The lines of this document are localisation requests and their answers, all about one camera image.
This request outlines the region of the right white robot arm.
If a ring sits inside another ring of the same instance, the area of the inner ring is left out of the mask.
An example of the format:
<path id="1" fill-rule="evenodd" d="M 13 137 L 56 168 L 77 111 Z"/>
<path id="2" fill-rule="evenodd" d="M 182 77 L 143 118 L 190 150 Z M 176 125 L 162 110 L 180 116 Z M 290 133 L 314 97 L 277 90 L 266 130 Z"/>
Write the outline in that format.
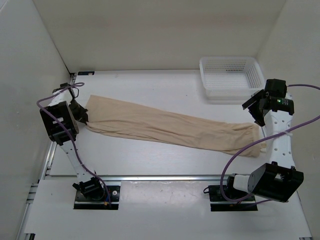
<path id="1" fill-rule="evenodd" d="M 286 90 L 262 90 L 245 102 L 255 123 L 265 128 L 266 158 L 249 175 L 233 174 L 221 185 L 223 197 L 240 202 L 250 196 L 285 203 L 304 181 L 293 163 L 290 127 L 294 102 Z"/>

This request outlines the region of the beige trousers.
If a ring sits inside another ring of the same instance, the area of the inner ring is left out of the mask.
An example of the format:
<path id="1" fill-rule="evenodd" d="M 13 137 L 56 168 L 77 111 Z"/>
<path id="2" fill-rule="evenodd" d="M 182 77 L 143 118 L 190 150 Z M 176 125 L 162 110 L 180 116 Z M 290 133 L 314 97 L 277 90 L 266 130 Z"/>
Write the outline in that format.
<path id="1" fill-rule="evenodd" d="M 260 140 L 253 123 L 227 123 L 91 95 L 87 129 L 101 135 L 158 142 L 234 155 Z"/>

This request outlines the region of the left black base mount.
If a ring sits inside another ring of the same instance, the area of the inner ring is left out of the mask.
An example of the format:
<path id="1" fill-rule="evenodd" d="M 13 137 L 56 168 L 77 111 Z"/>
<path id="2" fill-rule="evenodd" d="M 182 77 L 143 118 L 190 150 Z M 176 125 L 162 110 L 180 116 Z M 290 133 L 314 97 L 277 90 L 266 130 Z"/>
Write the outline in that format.
<path id="1" fill-rule="evenodd" d="M 108 194 L 103 189 L 96 196 L 84 196 L 78 184 L 72 185 L 76 189 L 73 208 L 75 210 L 118 210 L 121 195 L 120 185 L 108 185 L 108 192 L 110 194 L 110 201 Z"/>

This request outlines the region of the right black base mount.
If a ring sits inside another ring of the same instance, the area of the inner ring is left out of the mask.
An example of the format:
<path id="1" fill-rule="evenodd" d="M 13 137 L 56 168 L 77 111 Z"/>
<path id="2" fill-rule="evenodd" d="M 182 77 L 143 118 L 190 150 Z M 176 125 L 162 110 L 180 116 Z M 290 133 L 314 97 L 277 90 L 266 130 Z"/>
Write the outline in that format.
<path id="1" fill-rule="evenodd" d="M 250 196 L 242 201 L 227 201 L 221 194 L 219 185 L 208 185 L 203 193 L 209 196 L 211 212 L 254 212 L 258 210 L 256 199 Z"/>

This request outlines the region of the white plastic basket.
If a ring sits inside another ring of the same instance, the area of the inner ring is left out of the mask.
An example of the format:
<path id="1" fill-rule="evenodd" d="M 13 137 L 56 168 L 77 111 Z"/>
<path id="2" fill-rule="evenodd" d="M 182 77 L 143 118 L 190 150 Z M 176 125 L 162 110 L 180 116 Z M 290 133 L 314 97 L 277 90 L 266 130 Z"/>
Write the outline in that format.
<path id="1" fill-rule="evenodd" d="M 205 95 L 210 100 L 247 100 L 265 87 L 265 78 L 253 57 L 202 57 L 199 70 Z"/>

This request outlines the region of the aluminium frame rail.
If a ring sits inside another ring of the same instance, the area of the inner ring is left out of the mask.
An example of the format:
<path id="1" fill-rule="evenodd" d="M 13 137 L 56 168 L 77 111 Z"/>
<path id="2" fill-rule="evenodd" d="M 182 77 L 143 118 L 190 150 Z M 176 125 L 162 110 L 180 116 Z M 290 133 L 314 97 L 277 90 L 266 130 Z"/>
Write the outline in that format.
<path id="1" fill-rule="evenodd" d="M 240 105 L 204 98 L 198 70 L 97 71 L 79 75 L 78 101 L 91 95 L 223 122 L 250 122 Z M 118 210 L 74 209 L 75 174 L 53 147 L 31 188 L 21 240 L 309 240 L 300 198 L 256 211 L 212 212 L 205 187 L 219 181 L 230 156 L 158 142 L 113 138 L 80 129 L 81 159 L 108 184 L 120 185 Z"/>

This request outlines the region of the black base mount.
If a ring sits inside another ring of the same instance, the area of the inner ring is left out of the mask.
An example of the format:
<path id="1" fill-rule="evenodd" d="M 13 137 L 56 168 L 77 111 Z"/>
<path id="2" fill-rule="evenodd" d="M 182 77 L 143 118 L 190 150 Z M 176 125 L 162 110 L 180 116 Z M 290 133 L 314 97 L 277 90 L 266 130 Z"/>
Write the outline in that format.
<path id="1" fill-rule="evenodd" d="M 227 201 L 221 194 L 219 185 L 208 185 L 203 193 L 209 196 L 211 212 L 254 212 L 258 210 L 256 199 L 250 196 L 242 201 Z"/>
<path id="2" fill-rule="evenodd" d="M 110 194 L 110 201 L 108 194 L 103 189 L 96 196 L 84 196 L 78 184 L 72 185 L 76 189 L 73 208 L 75 210 L 118 210 L 121 195 L 120 185 L 108 185 L 108 192 Z"/>

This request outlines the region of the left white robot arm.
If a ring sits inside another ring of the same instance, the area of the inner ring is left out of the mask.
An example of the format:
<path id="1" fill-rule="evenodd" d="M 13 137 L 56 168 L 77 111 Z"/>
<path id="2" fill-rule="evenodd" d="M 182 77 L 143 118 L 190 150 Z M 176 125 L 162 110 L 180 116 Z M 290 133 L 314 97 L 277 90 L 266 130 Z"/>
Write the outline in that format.
<path id="1" fill-rule="evenodd" d="M 76 147 L 78 122 L 87 123 L 88 110 L 76 101 L 74 89 L 78 87 L 62 85 L 51 96 L 39 99 L 36 105 L 49 139 L 64 151 L 76 173 L 78 182 L 73 187 L 85 198 L 99 201 L 107 194 L 106 187 L 96 172 L 85 166 Z"/>

